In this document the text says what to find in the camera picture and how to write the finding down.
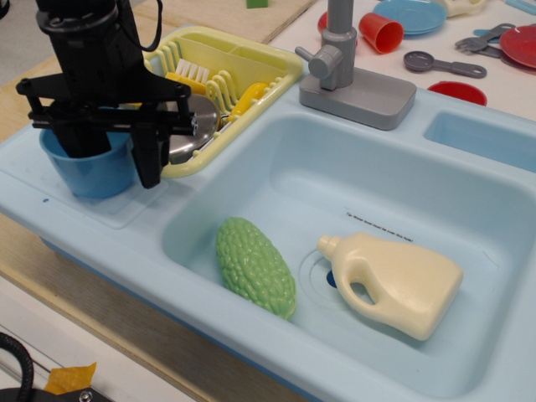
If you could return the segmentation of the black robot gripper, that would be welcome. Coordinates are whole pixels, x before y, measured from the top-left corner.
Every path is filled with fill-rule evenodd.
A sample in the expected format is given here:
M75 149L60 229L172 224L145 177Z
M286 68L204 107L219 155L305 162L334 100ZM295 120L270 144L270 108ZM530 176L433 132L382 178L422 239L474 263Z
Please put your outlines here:
M144 188L161 181L168 164L169 137L192 136L196 116L189 110L188 86L151 73L144 52L159 44L142 46L128 1L39 1L36 14L40 30L49 37L60 73L23 79L17 92L28 98L31 117L47 117L41 99L81 108L95 123L131 131L132 156ZM53 133L68 157L84 158L111 150L106 132L91 126L55 126Z

